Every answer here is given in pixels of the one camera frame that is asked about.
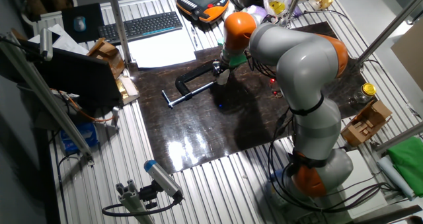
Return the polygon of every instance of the computer monitor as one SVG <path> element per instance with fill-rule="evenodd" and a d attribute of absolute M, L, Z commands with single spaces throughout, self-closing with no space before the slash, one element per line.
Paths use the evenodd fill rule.
<path fill-rule="evenodd" d="M 39 44 L 19 42 L 39 52 Z M 50 88 L 78 94 L 83 108 L 122 105 L 122 95 L 107 61 L 53 48 L 51 61 L 34 64 Z"/>

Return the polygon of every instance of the robotic arm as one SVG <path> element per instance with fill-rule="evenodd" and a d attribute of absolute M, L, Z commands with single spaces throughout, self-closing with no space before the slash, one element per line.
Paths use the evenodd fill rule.
<path fill-rule="evenodd" d="M 346 68 L 345 45 L 328 36 L 270 23 L 254 27 L 252 22 L 256 23 L 255 18 L 246 13 L 227 18 L 222 62 L 243 53 L 249 42 L 254 59 L 276 66 L 296 132 L 292 166 L 284 174 L 290 176 L 284 179 L 286 188 L 299 199 L 324 196 L 341 185 L 353 169 L 349 156 L 333 149 L 340 134 L 340 112 L 335 102 L 321 93 L 321 87 Z"/>

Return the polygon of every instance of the keyboard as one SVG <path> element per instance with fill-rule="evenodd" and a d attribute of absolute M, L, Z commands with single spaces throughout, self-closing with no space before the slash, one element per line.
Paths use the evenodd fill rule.
<path fill-rule="evenodd" d="M 124 26 L 129 42 L 182 29 L 182 24 L 176 12 L 160 13 L 140 19 L 127 20 L 124 22 Z M 120 44 L 116 24 L 99 26 L 98 34 L 101 38 L 106 38 L 106 42 L 110 44 Z"/>

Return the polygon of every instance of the gray robotic arm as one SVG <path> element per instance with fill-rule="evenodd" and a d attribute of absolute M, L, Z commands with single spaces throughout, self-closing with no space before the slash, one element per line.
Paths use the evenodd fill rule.
<path fill-rule="evenodd" d="M 343 43 L 261 24 L 252 33 L 249 48 L 253 58 L 276 66 L 278 84 L 293 113 L 296 135 L 289 172 L 293 175 L 284 179 L 285 185 L 306 196 L 326 195 L 353 169 L 347 154 L 333 149 L 340 134 L 338 106 L 321 94 L 321 87 L 346 67 L 348 54 Z"/>

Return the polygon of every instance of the metal bracket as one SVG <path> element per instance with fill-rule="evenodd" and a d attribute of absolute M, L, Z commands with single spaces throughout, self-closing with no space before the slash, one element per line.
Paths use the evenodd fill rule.
<path fill-rule="evenodd" d="M 93 165 L 95 165 L 94 159 L 92 155 L 85 155 L 85 158 L 87 160 L 87 166 L 91 167 Z"/>

